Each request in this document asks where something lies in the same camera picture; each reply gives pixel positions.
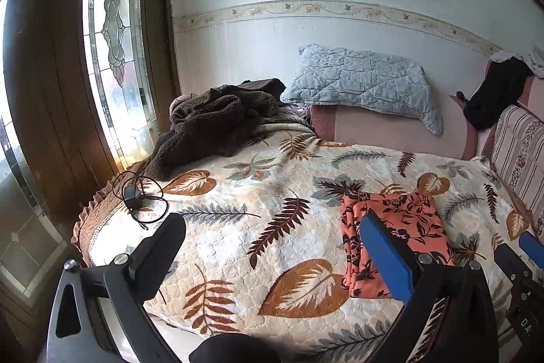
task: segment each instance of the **metal bolt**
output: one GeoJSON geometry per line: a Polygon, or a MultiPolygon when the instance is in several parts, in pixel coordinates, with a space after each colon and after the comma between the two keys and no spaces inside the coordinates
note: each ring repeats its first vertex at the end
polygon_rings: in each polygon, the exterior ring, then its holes
{"type": "Polygon", "coordinates": [[[129,256],[127,254],[119,254],[115,256],[115,259],[113,259],[113,262],[116,265],[124,265],[129,261],[129,256]]]}
{"type": "Polygon", "coordinates": [[[432,257],[426,252],[418,255],[417,260],[419,260],[422,265],[430,265],[432,263],[432,257]]]}
{"type": "Polygon", "coordinates": [[[471,260],[469,262],[469,266],[471,267],[471,270],[473,270],[473,271],[481,270],[481,264],[476,260],[471,260]]]}
{"type": "Polygon", "coordinates": [[[79,263],[77,263],[74,259],[70,259],[64,262],[63,266],[65,271],[72,273],[78,268],[79,263]]]}

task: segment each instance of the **floral border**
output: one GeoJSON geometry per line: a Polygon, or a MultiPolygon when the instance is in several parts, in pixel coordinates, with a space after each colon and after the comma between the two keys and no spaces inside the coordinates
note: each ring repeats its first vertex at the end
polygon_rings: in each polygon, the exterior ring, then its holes
{"type": "Polygon", "coordinates": [[[244,20],[284,17],[344,18],[394,25],[450,40],[491,56],[501,48],[470,31],[411,11],[365,2],[335,0],[280,0],[236,5],[211,13],[174,19],[175,32],[186,32],[244,20]]]}

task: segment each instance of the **charger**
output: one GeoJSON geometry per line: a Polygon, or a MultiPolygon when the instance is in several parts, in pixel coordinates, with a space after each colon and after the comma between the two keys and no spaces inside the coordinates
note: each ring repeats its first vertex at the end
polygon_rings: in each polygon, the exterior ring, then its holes
{"type": "Polygon", "coordinates": [[[141,191],[136,184],[126,185],[123,188],[123,202],[132,211],[142,207],[141,191]]]}
{"type": "Polygon", "coordinates": [[[154,224],[155,222],[160,221],[168,212],[168,201],[164,198],[164,191],[162,187],[159,185],[159,183],[147,176],[141,176],[136,174],[133,171],[127,170],[122,171],[119,173],[112,182],[112,194],[117,197],[119,200],[122,200],[124,205],[127,207],[127,210],[129,210],[129,214],[132,216],[132,218],[138,222],[138,224],[142,227],[142,229],[147,230],[148,227],[146,225],[154,224]],[[120,178],[126,176],[126,174],[132,175],[129,179],[123,182],[123,184],[120,187],[121,195],[117,194],[115,191],[115,186],[120,180],[120,178]],[[148,181],[153,182],[160,190],[160,196],[154,196],[149,195],[145,192],[144,186],[143,186],[143,180],[147,179],[148,181]],[[137,211],[143,207],[143,199],[146,198],[148,200],[162,200],[166,207],[164,209],[164,212],[153,220],[140,220],[136,213],[137,211]]]}

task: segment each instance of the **window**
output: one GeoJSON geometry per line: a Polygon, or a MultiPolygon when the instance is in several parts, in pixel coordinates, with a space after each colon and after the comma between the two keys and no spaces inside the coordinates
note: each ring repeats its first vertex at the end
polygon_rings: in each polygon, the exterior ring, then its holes
{"type": "Polygon", "coordinates": [[[83,0],[85,57],[119,171],[151,154],[157,117],[143,54],[140,0],[83,0]]]}
{"type": "Polygon", "coordinates": [[[31,304],[67,244],[47,217],[7,104],[2,61],[6,4],[0,1],[0,278],[31,304]]]}

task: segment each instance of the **brown fleece blanket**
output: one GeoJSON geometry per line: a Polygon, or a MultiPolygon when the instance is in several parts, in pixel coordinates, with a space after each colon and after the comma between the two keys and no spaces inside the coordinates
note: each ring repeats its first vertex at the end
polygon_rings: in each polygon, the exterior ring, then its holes
{"type": "Polygon", "coordinates": [[[167,181],[181,165],[209,155],[232,156],[261,118],[277,112],[278,98],[269,92],[279,95],[284,89],[278,79],[260,89],[222,85],[181,102],[171,115],[174,129],[157,142],[144,175],[167,181]]]}

